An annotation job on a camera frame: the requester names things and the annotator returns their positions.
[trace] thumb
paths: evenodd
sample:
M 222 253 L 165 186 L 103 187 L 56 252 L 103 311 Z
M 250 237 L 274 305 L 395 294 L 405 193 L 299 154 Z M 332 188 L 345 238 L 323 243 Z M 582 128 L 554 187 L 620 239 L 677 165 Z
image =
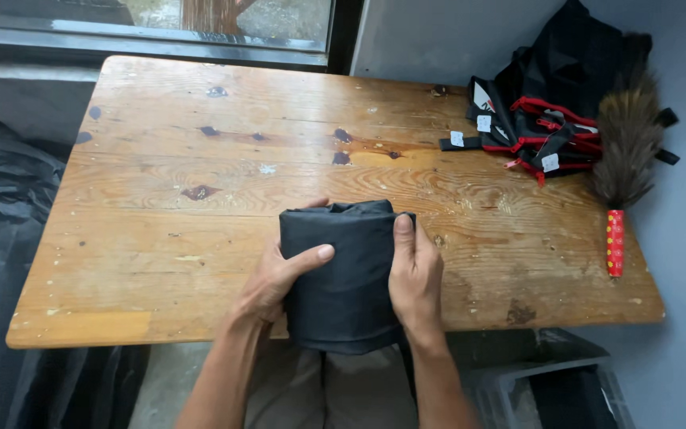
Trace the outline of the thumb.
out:
M 305 252 L 288 259 L 285 263 L 287 274 L 298 277 L 314 268 L 325 265 L 335 256 L 335 249 L 329 244 L 312 247 Z
M 408 214 L 401 214 L 393 225 L 393 265 L 414 266 L 414 228 Z

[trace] folded black fabric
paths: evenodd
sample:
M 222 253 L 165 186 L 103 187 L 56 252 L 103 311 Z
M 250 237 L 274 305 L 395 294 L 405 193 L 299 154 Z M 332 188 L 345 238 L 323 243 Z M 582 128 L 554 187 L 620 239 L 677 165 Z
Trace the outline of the folded black fabric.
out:
M 283 257 L 320 244 L 335 248 L 335 257 L 300 276 L 285 298 L 291 340 L 337 354 L 366 354 L 403 338 L 388 294 L 397 216 L 388 200 L 280 214 Z M 409 216 L 414 223 L 414 214 Z

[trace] wooden table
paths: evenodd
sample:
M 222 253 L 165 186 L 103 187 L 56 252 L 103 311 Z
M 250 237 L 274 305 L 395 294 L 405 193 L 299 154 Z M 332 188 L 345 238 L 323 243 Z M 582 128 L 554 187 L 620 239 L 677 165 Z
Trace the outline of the wooden table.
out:
M 446 262 L 449 330 L 660 321 L 631 231 L 624 277 L 608 277 L 605 210 L 584 178 L 540 189 L 509 158 L 439 151 L 450 130 L 476 130 L 464 89 L 432 90 L 109 58 L 8 345 L 208 340 L 277 214 L 316 195 L 417 213 Z

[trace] khaki pants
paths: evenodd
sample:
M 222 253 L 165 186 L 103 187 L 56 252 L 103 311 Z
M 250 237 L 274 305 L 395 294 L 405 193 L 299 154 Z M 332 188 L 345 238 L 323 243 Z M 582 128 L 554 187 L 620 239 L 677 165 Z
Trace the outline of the khaki pants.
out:
M 248 429 L 411 429 L 417 410 L 397 346 L 363 356 L 301 350 L 272 340 L 258 356 Z

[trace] red handle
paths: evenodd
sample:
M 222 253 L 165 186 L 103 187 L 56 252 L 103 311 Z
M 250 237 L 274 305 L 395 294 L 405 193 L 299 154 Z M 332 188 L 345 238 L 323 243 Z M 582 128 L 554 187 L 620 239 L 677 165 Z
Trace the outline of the red handle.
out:
M 624 211 L 607 211 L 607 273 L 611 277 L 624 274 Z

